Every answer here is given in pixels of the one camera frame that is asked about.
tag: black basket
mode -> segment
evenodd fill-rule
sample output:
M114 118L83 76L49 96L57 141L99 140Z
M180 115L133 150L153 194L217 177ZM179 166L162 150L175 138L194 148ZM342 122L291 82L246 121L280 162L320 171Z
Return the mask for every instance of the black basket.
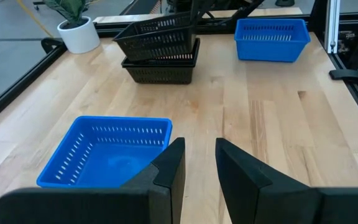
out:
M128 58L121 65L137 83L190 84L196 66L200 39L196 38L189 54L180 54L142 62L131 62Z
M133 22L115 37L131 61L190 53L196 38L191 13Z

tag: blue basket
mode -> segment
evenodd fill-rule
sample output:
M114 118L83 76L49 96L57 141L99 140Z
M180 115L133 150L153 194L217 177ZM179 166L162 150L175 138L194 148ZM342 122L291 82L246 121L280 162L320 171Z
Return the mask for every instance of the blue basket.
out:
M234 40L240 60L294 62L310 36L303 19L239 19Z
M169 144L165 118L81 116L37 179L41 187L116 188L150 164Z

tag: black metal frame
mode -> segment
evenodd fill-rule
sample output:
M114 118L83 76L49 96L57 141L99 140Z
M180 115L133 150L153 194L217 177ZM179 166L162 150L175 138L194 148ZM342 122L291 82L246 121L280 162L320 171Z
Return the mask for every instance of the black metal frame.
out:
M282 19L303 19L306 22L308 30L314 32L321 42L326 24L328 0L316 0L310 15L293 16L263 16L267 18ZM214 26L228 18L202 19L197 25L197 34L233 34L234 26ZM130 22L115 22L107 24L95 23L96 30L100 38L115 37L124 30ZM343 13L340 15L339 30L358 30L358 13ZM17 96L20 95L34 80L36 80L54 61L56 61L65 51L66 47L60 40L44 39L42 46L47 55L33 68L31 68L20 80L15 82L8 90L0 96L0 112ZM332 63L337 69L345 68L341 59L337 55L329 55ZM358 104L358 86L346 83L350 93Z

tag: wood grain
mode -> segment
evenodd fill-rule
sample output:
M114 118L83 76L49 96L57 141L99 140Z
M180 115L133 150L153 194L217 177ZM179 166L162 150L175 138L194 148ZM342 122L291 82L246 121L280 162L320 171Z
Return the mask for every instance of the wood grain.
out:
M211 11L210 13L215 18L231 17L237 10L223 10L223 11ZM280 16L280 15L300 15L302 11L298 7L283 7L278 9L255 9L249 16ZM164 14L141 14L141 15L125 15L125 16L100 16L93 22L99 24L108 22L135 22L143 21L146 19L154 19L162 17ZM203 18L209 18L208 15L203 15Z
M358 186L358 107L314 34L295 63L238 61L233 35L200 35L190 85L138 85L111 39L64 53L0 113L0 195L34 186L77 116L150 116L186 138L182 222L230 223L215 139L312 186Z

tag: gray floor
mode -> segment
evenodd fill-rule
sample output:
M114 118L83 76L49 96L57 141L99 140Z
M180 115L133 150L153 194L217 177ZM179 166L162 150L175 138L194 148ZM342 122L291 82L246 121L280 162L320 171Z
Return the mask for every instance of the gray floor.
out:
M39 11L36 11L31 0L23 2L46 29L58 37L56 26L63 18L47 6L39 6ZM92 19L98 16L118 15L130 2L131 0L100 0L90 5L84 15ZM313 0L296 0L295 6L308 14L313 3ZM265 0L262 6L272 7L276 7L275 0ZM355 0L342 0L341 11L358 11L358 0L357 4ZM15 0L0 0L0 39L41 39L46 36ZM0 94L44 55L39 41L0 41Z

